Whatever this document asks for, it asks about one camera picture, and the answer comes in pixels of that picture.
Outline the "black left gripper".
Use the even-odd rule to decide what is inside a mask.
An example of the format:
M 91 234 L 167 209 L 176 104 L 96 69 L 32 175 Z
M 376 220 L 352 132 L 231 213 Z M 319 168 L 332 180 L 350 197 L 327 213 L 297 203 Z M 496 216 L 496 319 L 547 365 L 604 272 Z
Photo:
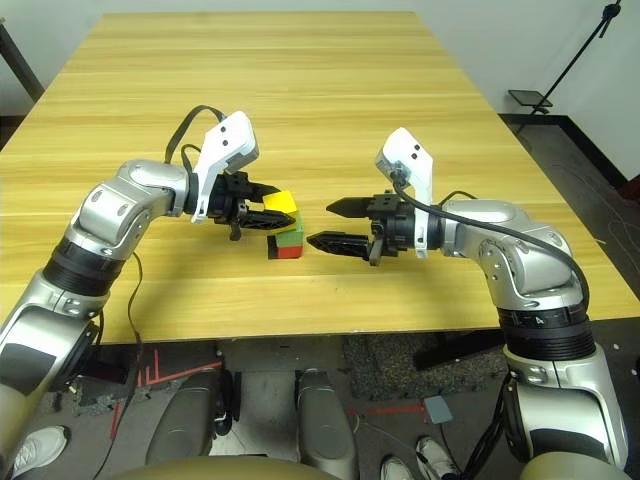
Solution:
M 267 195 L 279 193 L 280 189 L 250 182 L 246 172 L 218 174 L 209 197 L 209 218 L 215 224 L 230 227 L 230 240 L 241 238 L 241 228 L 253 230 L 278 230 L 296 222 L 291 215 L 275 210 L 246 209 L 245 201 L 263 202 Z

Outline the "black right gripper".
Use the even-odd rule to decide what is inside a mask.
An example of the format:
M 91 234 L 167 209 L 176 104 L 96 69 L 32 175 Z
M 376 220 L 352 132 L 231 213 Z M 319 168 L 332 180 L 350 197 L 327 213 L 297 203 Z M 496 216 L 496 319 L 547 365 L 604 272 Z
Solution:
M 414 207 L 395 195 L 344 197 L 326 210 L 345 218 L 370 218 L 373 240 L 367 235 L 334 231 L 308 236 L 307 242 L 322 252 L 378 265 L 382 256 L 397 256 L 414 248 Z

